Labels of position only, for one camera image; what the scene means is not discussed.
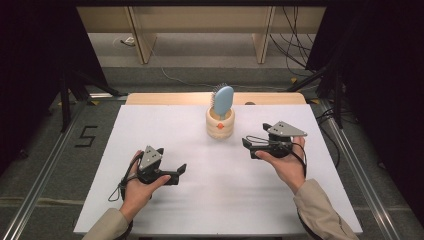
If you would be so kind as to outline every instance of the sleeve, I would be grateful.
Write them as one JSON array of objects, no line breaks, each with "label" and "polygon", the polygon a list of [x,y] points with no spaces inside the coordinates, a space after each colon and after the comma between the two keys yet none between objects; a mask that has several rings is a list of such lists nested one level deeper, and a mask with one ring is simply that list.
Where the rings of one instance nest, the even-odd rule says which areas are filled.
[{"label": "sleeve", "polygon": [[108,209],[88,231],[83,240],[120,239],[128,231],[129,225],[124,215],[115,208]]},{"label": "sleeve", "polygon": [[302,224],[315,239],[358,239],[333,209],[327,194],[314,179],[302,185],[294,202]]}]

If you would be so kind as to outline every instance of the human hand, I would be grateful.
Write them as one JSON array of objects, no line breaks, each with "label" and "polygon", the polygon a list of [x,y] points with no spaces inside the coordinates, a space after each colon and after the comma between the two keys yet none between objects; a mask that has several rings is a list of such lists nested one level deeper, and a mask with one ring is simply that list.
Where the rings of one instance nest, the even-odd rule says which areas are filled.
[{"label": "human hand", "polygon": [[[303,137],[294,137],[293,143],[297,143],[303,148],[305,146],[305,139]],[[303,150],[297,144],[293,144],[292,150],[303,159]],[[302,164],[295,156],[289,154],[283,158],[276,158],[264,151],[256,151],[255,154],[260,159],[269,162],[275,168],[278,177],[290,187],[294,194],[297,193],[297,190],[305,182],[305,175]]]},{"label": "human hand", "polygon": [[[140,155],[141,151],[137,151],[133,159]],[[137,172],[137,164],[133,164],[129,175]],[[128,223],[130,223],[137,213],[146,206],[153,192],[164,185],[171,176],[165,175],[158,178],[151,184],[144,184],[137,178],[130,180],[125,189],[125,200],[119,211],[124,215]]]}]

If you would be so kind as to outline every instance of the blue object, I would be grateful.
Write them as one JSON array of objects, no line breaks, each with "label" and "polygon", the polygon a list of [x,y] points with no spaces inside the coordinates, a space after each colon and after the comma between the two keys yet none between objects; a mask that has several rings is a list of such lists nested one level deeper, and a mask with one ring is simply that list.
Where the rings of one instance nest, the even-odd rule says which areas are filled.
[{"label": "blue object", "polygon": [[220,116],[220,120],[225,119],[225,113],[233,105],[234,89],[230,86],[220,88],[214,95],[213,110]]}]

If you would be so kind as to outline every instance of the aluminum rail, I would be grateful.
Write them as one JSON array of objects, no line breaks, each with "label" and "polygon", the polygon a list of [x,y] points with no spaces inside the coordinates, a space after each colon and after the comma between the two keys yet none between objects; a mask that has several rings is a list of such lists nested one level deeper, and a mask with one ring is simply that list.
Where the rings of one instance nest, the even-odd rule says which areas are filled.
[{"label": "aluminum rail", "polygon": [[[323,107],[324,111],[327,111],[331,108],[330,104],[326,100],[322,101],[321,106]],[[365,200],[367,201],[384,238],[389,240],[401,239],[393,224],[390,214],[387,212],[382,201],[378,197],[377,192],[372,186],[371,181],[369,180],[364,168],[357,158],[355,151],[350,145],[343,129],[339,129],[334,119],[329,119],[329,121],[330,127],[336,136],[336,140],[344,155],[346,156],[346,160],[349,163],[350,169],[352,170],[353,175],[355,176],[356,181],[361,188]]]},{"label": "aluminum rail", "polygon": [[35,180],[34,184],[31,187],[31,190],[25,197],[21,207],[19,208],[14,218],[10,222],[9,227],[6,231],[6,234],[3,236],[4,240],[19,239],[22,231],[25,228],[26,223],[31,217],[31,214],[35,208],[38,198],[43,192],[47,184],[47,181],[49,180],[52,172],[54,171],[56,163],[59,160],[68,142],[69,136],[71,135],[73,130],[73,126],[75,125],[75,122],[78,120],[78,117],[80,116],[86,104],[87,104],[86,102],[77,103],[76,108],[74,110],[74,116],[72,117],[72,120],[69,123],[68,128],[65,130],[65,132],[60,133],[59,138],[56,141],[55,146],[53,147],[53,150],[51,151],[43,168],[38,174],[37,179]]}]

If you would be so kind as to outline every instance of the white tabletop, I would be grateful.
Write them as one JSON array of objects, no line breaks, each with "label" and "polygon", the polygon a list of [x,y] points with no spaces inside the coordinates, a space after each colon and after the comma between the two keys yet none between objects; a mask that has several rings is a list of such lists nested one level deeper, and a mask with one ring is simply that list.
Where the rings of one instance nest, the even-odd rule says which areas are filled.
[{"label": "white tabletop", "polygon": [[262,160],[251,159],[241,139],[267,138],[262,123],[284,121],[308,133],[307,178],[316,179],[355,233],[352,209],[309,105],[237,105],[234,133],[216,140],[206,132],[209,106],[122,106],[74,232],[85,234],[122,200],[108,198],[134,153],[164,148],[160,168],[187,163],[177,186],[159,188],[134,219],[143,236],[282,236],[304,233],[290,189]]}]

